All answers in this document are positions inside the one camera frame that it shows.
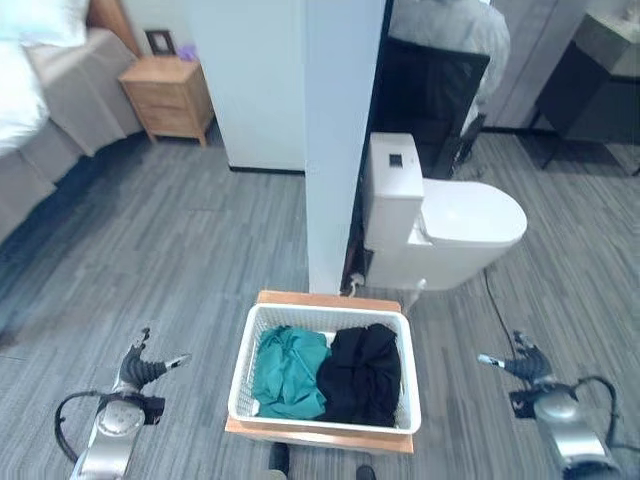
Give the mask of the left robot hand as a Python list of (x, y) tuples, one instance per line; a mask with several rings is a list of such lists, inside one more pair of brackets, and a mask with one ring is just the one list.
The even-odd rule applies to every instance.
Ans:
[(187, 365), (190, 353), (166, 361), (147, 361), (141, 358), (150, 338), (150, 328), (144, 327), (129, 347), (117, 370), (112, 391), (114, 393), (140, 393), (143, 388), (171, 370)]

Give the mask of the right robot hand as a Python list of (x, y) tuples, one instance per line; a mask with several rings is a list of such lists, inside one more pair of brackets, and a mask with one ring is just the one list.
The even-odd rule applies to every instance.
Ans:
[(533, 340), (519, 330), (513, 331), (513, 337), (519, 346), (518, 356), (513, 359), (498, 359), (487, 354), (479, 354), (477, 361), (504, 370), (532, 388), (554, 383), (555, 377), (550, 361)]

